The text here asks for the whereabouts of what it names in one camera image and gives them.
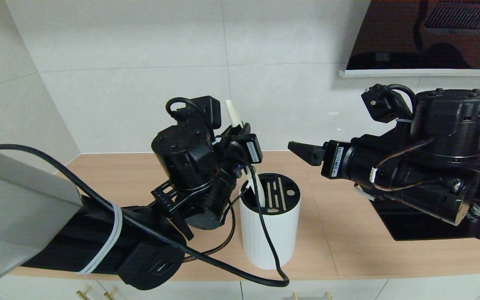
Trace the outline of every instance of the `barcode label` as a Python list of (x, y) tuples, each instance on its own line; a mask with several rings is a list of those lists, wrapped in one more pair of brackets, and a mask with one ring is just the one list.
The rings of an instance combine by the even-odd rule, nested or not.
[(253, 142), (247, 142), (247, 147), (249, 149), (249, 154), (251, 154), (251, 160), (253, 162), (260, 162), (257, 150), (255, 150), (255, 144)]
[(333, 171), (331, 173), (331, 177), (336, 177), (338, 174), (338, 168), (340, 167), (342, 154), (343, 154), (343, 147), (339, 147), (337, 150), (337, 156), (335, 157), (335, 163), (333, 164)]

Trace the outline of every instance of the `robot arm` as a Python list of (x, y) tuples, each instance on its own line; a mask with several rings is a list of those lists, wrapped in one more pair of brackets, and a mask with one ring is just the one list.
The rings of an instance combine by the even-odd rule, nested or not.
[[(409, 95), (412, 112), (395, 89)], [(310, 165), (323, 163), (322, 176), (351, 180), (372, 199), (403, 203), (453, 226), (465, 219), (467, 236), (480, 239), (480, 91), (414, 95), (401, 85), (376, 84), (362, 100), (373, 120), (396, 119), (396, 127), (379, 137), (288, 148)]]
[[(185, 107), (172, 110), (172, 105), (176, 103), (185, 104)], [(234, 126), (229, 126), (216, 137), (214, 129), (221, 127), (218, 100), (206, 96), (175, 98), (167, 102), (166, 111), (177, 124), (158, 133), (152, 142), (152, 150), (169, 179), (152, 191), (155, 201), (150, 205), (121, 208), (123, 222), (118, 220), (116, 213), (112, 213), (116, 211), (115, 205), (91, 190), (47, 154), (21, 145), (0, 145), (0, 150), (23, 150), (57, 165), (57, 169), (86, 194), (79, 195), (75, 186), (67, 180), (0, 154), (0, 172), (25, 181), (11, 182), (12, 187), (19, 185), (14, 187), (16, 190), (34, 190), (43, 182), (55, 189), (49, 195), (62, 193), (59, 198), (65, 195), (65, 200), (71, 198), (74, 201), (74, 205), (61, 207), (59, 201), (53, 201), (53, 197), (44, 197), (45, 187), (35, 190), (35, 195), (40, 198), (39, 206), (44, 210), (32, 210), (28, 199), (23, 199), (20, 204), (22, 207), (25, 205), (25, 216), (21, 214), (13, 221), (41, 217), (43, 222), (35, 222), (33, 218), (27, 228), (11, 223), (6, 229), (14, 226), (13, 232), (31, 237), (40, 232), (47, 233), (42, 242), (35, 244), (35, 251), (22, 255), (21, 260), (17, 261), (13, 253), (8, 255), (8, 260), (0, 262), (5, 265), (5, 268), (0, 268), (0, 276), (19, 265), (73, 272), (86, 270), (118, 227), (120, 231), (115, 234), (118, 238), (105, 251), (104, 258), (88, 272), (119, 275), (125, 283), (146, 290), (172, 277), (185, 260), (185, 253), (201, 259), (204, 254), (186, 246), (186, 240), (194, 237), (188, 225), (204, 230), (223, 225), (225, 214), (229, 211), (229, 198), (236, 188), (236, 180), (242, 175), (242, 169), (255, 173), (251, 164), (260, 163), (263, 159), (259, 142), (256, 135), (251, 133), (249, 123), (240, 120), (236, 111), (233, 111), (232, 103), (228, 104), (228, 110), (234, 115)], [(3, 165), (2, 161), (10, 162), (13, 167)], [(72, 192), (73, 197), (69, 197), (68, 194)], [(0, 195), (0, 206), (9, 201), (16, 199)], [(2, 219), (9, 216), (6, 211), (0, 213)], [(21, 245), (28, 244), (13, 244), (17, 247)], [(288, 279), (280, 281), (256, 277), (213, 258), (205, 258), (208, 263), (236, 272), (248, 280), (267, 285), (288, 284)]]

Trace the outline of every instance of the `black wire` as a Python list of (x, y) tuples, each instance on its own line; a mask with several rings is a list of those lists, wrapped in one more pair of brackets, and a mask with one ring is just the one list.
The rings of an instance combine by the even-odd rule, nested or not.
[(225, 212), (223, 213), (223, 217), (221, 217), (220, 223), (222, 223), (225, 220), (225, 216), (227, 216), (227, 213), (228, 213), (229, 209), (232, 209), (232, 207), (233, 207), (233, 205), (235, 205), (236, 201), (238, 201), (238, 199), (240, 199), (245, 194), (245, 192), (247, 192), (247, 191), (248, 191), (247, 188), (242, 190), (242, 192), (240, 192), (240, 195), (236, 196), (236, 198), (234, 200), (232, 200), (232, 202), (227, 207), (227, 209), (225, 209)]
[(266, 241), (268, 241), (268, 246), (270, 246), (270, 250), (272, 251), (274, 260), (275, 260), (275, 268), (277, 269), (277, 273), (279, 273), (280, 277), (282, 278), (282, 281), (280, 281), (285, 287), (288, 286), (290, 283), (290, 279), (286, 274), (283, 272), (283, 270), (280, 268), (280, 261), (279, 261), (279, 256), (277, 255), (277, 251), (275, 251), (275, 247), (272, 243), (272, 239), (270, 238), (268, 234), (268, 230), (266, 228), (266, 224), (264, 222), (264, 217), (263, 217), (263, 210), (260, 207), (260, 202), (259, 202), (259, 190), (257, 187), (257, 180), (256, 180), (256, 173), (255, 170), (253, 169), (253, 166), (249, 163), (246, 163), (247, 167), (249, 168), (249, 172), (251, 173), (251, 178), (253, 178), (253, 188), (255, 190), (255, 202), (257, 203), (257, 209), (259, 210), (259, 218), (260, 218), (260, 224), (263, 227), (262, 230), (264, 231), (264, 236), (266, 237)]
[(414, 118), (414, 115), (416, 114), (416, 94), (410, 89), (410, 87), (406, 87), (402, 84), (389, 84), (386, 86), (386, 89), (402, 91), (408, 95), (412, 105), (412, 117)]
[[(43, 159), (44, 161), (48, 162), (50, 165), (55, 167), (55, 169), (57, 169), (63, 175), (65, 175), (71, 182), (73, 182), (76, 186), (78, 186), (78, 188), (80, 188), (83, 192), (85, 192), (85, 194), (87, 194), (90, 198), (96, 200), (100, 205), (102, 205), (106, 209), (114, 212), (114, 207), (112, 206), (112, 204), (110, 202), (108, 202), (108, 200), (106, 200), (100, 194), (95, 192), (95, 190), (90, 188), (90, 186), (88, 186), (77, 175), (75, 175), (73, 172), (71, 172), (66, 166), (64, 166), (62, 163), (60, 163), (56, 159), (52, 158), (51, 156), (49, 156), (45, 152), (42, 152), (38, 149), (29, 147), (29, 146), (23, 146), (23, 145), (17, 145), (17, 144), (0, 144), (0, 150), (18, 150), (18, 151), (23, 151), (23, 152), (27, 152), (27, 153), (38, 156), (39, 158)], [(257, 185), (255, 184), (254, 186), (255, 186), (255, 193), (257, 193), (257, 187), (256, 187)], [(246, 280), (253, 281), (254, 283), (259, 283), (261, 285), (268, 285), (268, 286), (271, 286), (271, 287), (286, 287), (290, 283), (288, 277), (286, 277), (286, 280), (274, 280), (274, 279), (262, 278), (262, 277), (259, 277), (259, 276), (256, 276), (256, 275), (249, 274), (248, 272), (242, 271), (242, 270), (240, 270), (240, 269), (238, 269), (234, 266), (231, 266), (231, 265), (229, 265), (225, 262), (222, 262), (221, 260), (216, 260), (216, 259), (214, 259), (210, 256), (206, 256), (199, 251), (196, 251), (196, 250), (194, 250), (194, 249), (192, 249), (192, 248), (190, 248), (186, 245), (183, 245), (183, 244), (179, 243), (175, 239), (167, 237), (167, 236), (163, 235), (162, 233), (160, 233), (156, 230), (153, 230), (152, 228), (149, 228), (149, 227), (145, 226), (144, 224), (141, 224), (135, 218), (133, 218), (132, 216), (130, 216), (126, 213), (123, 214), (123, 219), (128, 224), (131, 224), (131, 225), (135, 226), (136, 228), (138, 228), (138, 229), (142, 230), (143, 232), (151, 235), (152, 237), (155, 237), (156, 239), (159, 239), (160, 241), (162, 241), (164, 243), (170, 244), (175, 249), (183, 251), (184, 253), (186, 253), (188, 255), (194, 256), (198, 260), (202, 260), (202, 261), (206, 262), (207, 264), (210, 264), (210, 265), (213, 265), (215, 267), (221, 268), (221, 269), (223, 269), (227, 272), (230, 272), (234, 275), (242, 277)]]
[(211, 120), (208, 118), (207, 114), (205, 114), (204, 111), (202, 111), (195, 103), (193, 103), (192, 101), (190, 101), (189, 99), (186, 99), (185, 97), (174, 97), (173, 99), (170, 99), (168, 100), (168, 102), (166, 102), (166, 112), (172, 117), (172, 118), (175, 118), (175, 114), (174, 112), (172, 111), (172, 105), (175, 104), (175, 103), (184, 103), (184, 104), (187, 104), (189, 106), (192, 106), (192, 108), (194, 108), (196, 110), (196, 112), (198, 112), (202, 118), (204, 119), (205, 121), (205, 124), (206, 124), (206, 127), (208, 128), (208, 133), (210, 134), (210, 137), (211, 137), (211, 140), (214, 141), (215, 140), (215, 135), (214, 135), (214, 129), (212, 127), (212, 122)]
[[(235, 228), (236, 228), (236, 216), (235, 216), (235, 209), (232, 208), (233, 207), (233, 203), (231, 202), (231, 200), (229, 199), (229, 206), (227, 207), (228, 209), (230, 208), (230, 211), (231, 211), (231, 218), (232, 218), (232, 224), (231, 224), (231, 231), (229, 232), (229, 235), (227, 236), (227, 238), (225, 239), (225, 241), (223, 241), (223, 243), (221, 243), (219, 246), (217, 247), (214, 247), (210, 250), (207, 250), (207, 251), (204, 251), (203, 254), (204, 255), (211, 255), (211, 254), (214, 254), (218, 251), (220, 251), (221, 249), (225, 248), (225, 246), (227, 246), (231, 240), (233, 239), (232, 237), (235, 235)], [(187, 262), (192, 262), (196, 260), (195, 257), (193, 256), (186, 256), (184, 258), (184, 260), (182, 261), (183, 263), (187, 263)]]

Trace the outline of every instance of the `kitchen counter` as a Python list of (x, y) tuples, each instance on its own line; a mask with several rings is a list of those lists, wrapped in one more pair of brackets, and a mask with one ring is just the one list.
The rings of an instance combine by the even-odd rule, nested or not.
[[(150, 192), (167, 180), (152, 153), (83, 154), (68, 167), (105, 198), (120, 206), (148, 205)], [(264, 152), (256, 165), (262, 172), (282, 173), (301, 190), (297, 243), (283, 269), (292, 280), (333, 280), (431, 277), (480, 273), (480, 241), (477, 239), (394, 241), (368, 200), (346, 180), (329, 180), (320, 167), (311, 167), (293, 153)], [(237, 190), (245, 179), (238, 181)], [(214, 258), (258, 276), (278, 278), (276, 271), (253, 266), (242, 250), (240, 209), (236, 234)], [(204, 251), (219, 245), (230, 231), (228, 222), (216, 230), (193, 229), (189, 246)], [(19, 267), (13, 275), (85, 278), (71, 272)], [(88, 275), (87, 279), (116, 280), (114, 275)], [(238, 280), (204, 262), (183, 264), (172, 280)]]

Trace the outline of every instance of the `white cylindrical container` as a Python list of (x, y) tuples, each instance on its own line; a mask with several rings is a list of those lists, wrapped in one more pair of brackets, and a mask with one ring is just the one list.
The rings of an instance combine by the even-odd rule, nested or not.
[[(266, 200), (265, 207), (262, 207), (264, 222), (280, 265), (283, 266), (294, 254), (301, 194), (297, 184), (285, 175), (262, 173), (259, 178), (262, 186), (258, 186), (257, 190), (265, 194)], [(241, 190), (244, 190), (247, 184), (245, 182)], [(265, 270), (275, 269), (275, 260), (260, 223), (252, 189), (242, 196), (240, 218), (242, 245), (249, 261)]]

